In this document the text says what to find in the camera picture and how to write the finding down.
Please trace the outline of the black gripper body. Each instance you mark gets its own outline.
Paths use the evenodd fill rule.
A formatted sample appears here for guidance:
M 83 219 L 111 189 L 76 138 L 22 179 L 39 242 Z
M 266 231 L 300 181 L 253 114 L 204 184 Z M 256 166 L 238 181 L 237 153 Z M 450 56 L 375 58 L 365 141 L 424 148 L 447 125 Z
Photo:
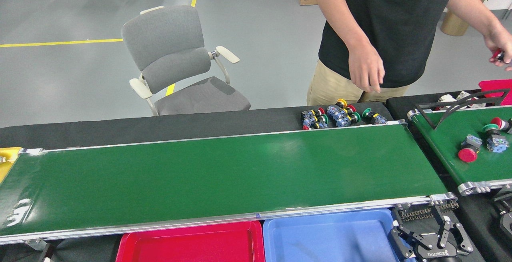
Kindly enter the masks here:
M 414 247 L 414 253 L 420 262 L 460 262 L 456 248 L 449 243 L 445 248 L 439 248 L 434 244 L 430 250 L 418 244 Z

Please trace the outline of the person's right hand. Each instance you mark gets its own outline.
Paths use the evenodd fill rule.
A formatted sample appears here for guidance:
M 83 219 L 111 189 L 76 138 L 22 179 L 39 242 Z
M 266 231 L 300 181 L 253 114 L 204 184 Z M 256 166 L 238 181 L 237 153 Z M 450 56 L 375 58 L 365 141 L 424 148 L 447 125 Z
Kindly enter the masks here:
M 365 92 L 382 91 L 380 85 L 385 75 L 382 58 L 370 43 L 362 43 L 348 48 L 350 79 Z

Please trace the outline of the person's left hand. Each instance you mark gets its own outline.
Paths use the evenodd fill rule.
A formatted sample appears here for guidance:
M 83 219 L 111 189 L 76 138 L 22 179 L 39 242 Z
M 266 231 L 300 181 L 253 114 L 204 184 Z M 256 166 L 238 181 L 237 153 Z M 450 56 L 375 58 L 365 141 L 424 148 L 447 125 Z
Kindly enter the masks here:
M 512 36 L 511 34 L 501 25 L 491 26 L 490 29 L 485 30 L 483 34 L 484 43 L 490 50 L 491 54 L 494 54 L 497 50 L 501 49 L 504 51 L 504 60 L 501 62 L 496 58 L 489 58 L 489 62 L 497 67 L 505 67 L 505 71 L 511 71 L 511 54 L 512 54 Z

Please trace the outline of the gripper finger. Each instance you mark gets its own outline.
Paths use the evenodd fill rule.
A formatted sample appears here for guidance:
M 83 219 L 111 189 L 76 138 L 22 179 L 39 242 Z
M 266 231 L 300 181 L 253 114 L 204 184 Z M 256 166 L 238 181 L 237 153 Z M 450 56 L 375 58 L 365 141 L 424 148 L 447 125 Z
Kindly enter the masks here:
M 460 222 L 453 223 L 449 218 L 439 218 L 437 222 L 440 224 L 440 233 L 438 234 L 437 247 L 447 250 L 449 243 L 448 237 L 452 234 L 457 242 L 454 251 L 457 254 L 468 255 L 474 251 L 474 246 Z
M 404 226 L 393 226 L 389 232 L 389 241 L 400 262 L 426 262 L 419 256 L 419 247 L 426 244 L 426 233 L 415 233 Z

